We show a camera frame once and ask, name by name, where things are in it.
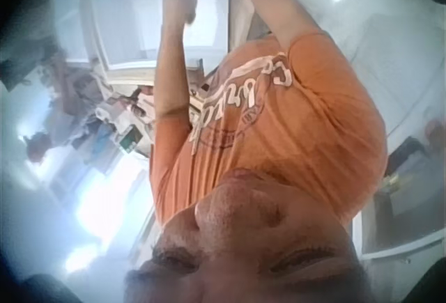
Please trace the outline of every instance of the eye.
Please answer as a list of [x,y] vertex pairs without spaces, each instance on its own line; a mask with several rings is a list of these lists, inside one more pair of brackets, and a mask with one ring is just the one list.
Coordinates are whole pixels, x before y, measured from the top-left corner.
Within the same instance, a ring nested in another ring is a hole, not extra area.
[[282,259],[278,264],[270,268],[272,273],[291,272],[300,268],[313,265],[327,258],[333,258],[335,254],[327,249],[308,249],[304,251],[296,251],[286,258]]
[[184,249],[154,251],[152,261],[174,272],[191,273],[197,270],[194,258]]

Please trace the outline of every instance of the t-shirt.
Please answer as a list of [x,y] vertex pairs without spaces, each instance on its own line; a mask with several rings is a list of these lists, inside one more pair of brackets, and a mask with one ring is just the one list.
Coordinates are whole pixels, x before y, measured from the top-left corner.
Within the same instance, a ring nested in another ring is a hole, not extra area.
[[287,53],[273,36],[231,52],[194,129],[179,116],[158,120],[151,185],[162,224],[235,168],[310,193],[347,224],[386,161],[380,114],[332,39],[313,31]]

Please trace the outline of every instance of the skin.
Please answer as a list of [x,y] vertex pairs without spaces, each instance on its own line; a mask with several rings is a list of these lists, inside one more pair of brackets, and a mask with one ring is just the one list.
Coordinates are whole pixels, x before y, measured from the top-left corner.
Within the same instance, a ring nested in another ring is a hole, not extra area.
[[237,169],[166,224],[153,260],[130,283],[142,279],[142,302],[313,302],[332,295],[335,279],[360,273],[347,233],[322,203]]
[[[296,0],[252,1],[285,51],[318,28]],[[175,115],[189,124],[183,31],[195,6],[163,2],[157,118]],[[264,173],[236,169],[166,224],[153,259],[129,273],[126,301],[366,302],[363,284],[351,240],[322,202]]]

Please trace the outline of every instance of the man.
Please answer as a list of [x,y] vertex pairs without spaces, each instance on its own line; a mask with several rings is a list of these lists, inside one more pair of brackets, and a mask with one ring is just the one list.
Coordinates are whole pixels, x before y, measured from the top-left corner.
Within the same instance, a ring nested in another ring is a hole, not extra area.
[[101,125],[94,113],[103,97],[88,70],[70,70],[60,52],[45,67],[45,85],[54,89],[56,98],[45,119],[45,131],[25,139],[31,162],[41,162],[49,149],[79,141]]
[[274,36],[231,52],[191,130],[183,29],[164,0],[151,184],[164,226],[128,302],[368,302],[344,227],[377,190],[385,129],[295,0],[252,0]]

